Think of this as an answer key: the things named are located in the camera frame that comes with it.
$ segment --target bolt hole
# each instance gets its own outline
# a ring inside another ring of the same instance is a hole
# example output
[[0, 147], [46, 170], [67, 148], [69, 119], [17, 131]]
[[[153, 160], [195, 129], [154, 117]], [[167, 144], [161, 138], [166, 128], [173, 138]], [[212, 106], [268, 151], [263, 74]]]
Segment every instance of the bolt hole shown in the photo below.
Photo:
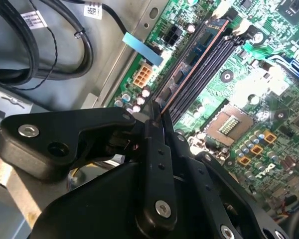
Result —
[[230, 233], [230, 231], [225, 231], [225, 234], [226, 234], [229, 238], [231, 238], [231, 233]]
[[207, 191], [211, 191], [211, 188], [208, 185], [206, 185], [205, 188], [207, 189]]
[[149, 13], [149, 17], [151, 19], [155, 19], [157, 17], [158, 13], [159, 13], [158, 8], [157, 7], [153, 7], [153, 9]]
[[275, 239], [274, 235], [272, 235], [269, 230], [263, 229], [263, 232], [264, 232], [265, 236], [267, 237], [267, 239]]
[[67, 145], [59, 142], [53, 142], [48, 145], [48, 151], [55, 157], [64, 157], [69, 154]]
[[164, 166], [163, 164], [161, 164], [161, 163], [158, 165], [158, 168], [159, 168], [160, 170], [165, 170], [165, 166]]

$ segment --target yellow wire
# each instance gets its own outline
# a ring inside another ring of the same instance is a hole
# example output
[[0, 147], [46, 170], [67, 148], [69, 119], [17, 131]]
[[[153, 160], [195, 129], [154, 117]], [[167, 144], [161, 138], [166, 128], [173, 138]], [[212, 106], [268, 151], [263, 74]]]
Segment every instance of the yellow wire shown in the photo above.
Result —
[[[87, 164], [85, 165], [86, 167], [97, 167], [96, 165], [94, 165], [93, 163]], [[73, 178], [75, 176], [75, 174], [79, 171], [80, 168], [76, 168], [70, 171], [70, 175]]]

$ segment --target cable tie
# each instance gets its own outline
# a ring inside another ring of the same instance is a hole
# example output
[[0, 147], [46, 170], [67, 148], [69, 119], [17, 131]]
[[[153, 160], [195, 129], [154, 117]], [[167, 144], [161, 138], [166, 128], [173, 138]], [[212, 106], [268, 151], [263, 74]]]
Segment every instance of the cable tie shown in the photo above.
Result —
[[78, 31], [74, 34], [76, 39], [80, 39], [82, 35], [85, 33], [85, 28], [82, 29], [82, 31]]

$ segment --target silver screw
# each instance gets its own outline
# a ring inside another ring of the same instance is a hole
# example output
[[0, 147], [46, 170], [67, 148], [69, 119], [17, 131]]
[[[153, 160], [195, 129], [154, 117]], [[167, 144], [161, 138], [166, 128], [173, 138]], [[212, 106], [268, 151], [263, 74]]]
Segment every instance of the silver screw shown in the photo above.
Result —
[[177, 138], [180, 140], [180, 141], [185, 141], [185, 138], [183, 137], [183, 136], [181, 136], [181, 135], [179, 135], [179, 136], [177, 136]]
[[221, 149], [221, 152], [222, 152], [222, 153], [228, 153], [228, 148], [222, 148], [222, 149]]
[[279, 231], [275, 231], [275, 233], [279, 239], [285, 239], [285, 237]]
[[124, 118], [126, 118], [127, 120], [129, 120], [131, 117], [129, 116], [129, 115], [127, 115], [127, 114], [122, 114], [122, 116], [124, 117]]
[[210, 157], [208, 154], [205, 154], [205, 158], [206, 158], [208, 161], [211, 161], [211, 157]]
[[221, 225], [220, 230], [225, 239], [235, 239], [235, 236], [229, 227]]
[[262, 40], [264, 40], [264, 35], [261, 32], [257, 32], [253, 38], [253, 42], [258, 44], [260, 43]]
[[40, 133], [39, 129], [31, 124], [21, 125], [18, 129], [18, 132], [20, 135], [27, 137], [27, 138], [37, 137]]
[[157, 211], [157, 213], [162, 216], [163, 218], [169, 218], [171, 215], [171, 210], [169, 205], [164, 202], [163, 200], [158, 200], [155, 203], [155, 209]]
[[157, 122], [155, 122], [155, 121], [153, 121], [152, 124], [153, 124], [154, 127], [159, 127], [159, 124]]

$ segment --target blue tab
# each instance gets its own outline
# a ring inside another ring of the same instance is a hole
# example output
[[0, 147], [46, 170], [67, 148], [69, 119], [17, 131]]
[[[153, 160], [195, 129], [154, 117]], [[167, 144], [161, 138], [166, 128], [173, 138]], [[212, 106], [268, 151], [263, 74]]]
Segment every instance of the blue tab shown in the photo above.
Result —
[[128, 32], [124, 35], [123, 42], [148, 59], [152, 64], [159, 66], [162, 63], [163, 58], [161, 56], [157, 55], [152, 49]]

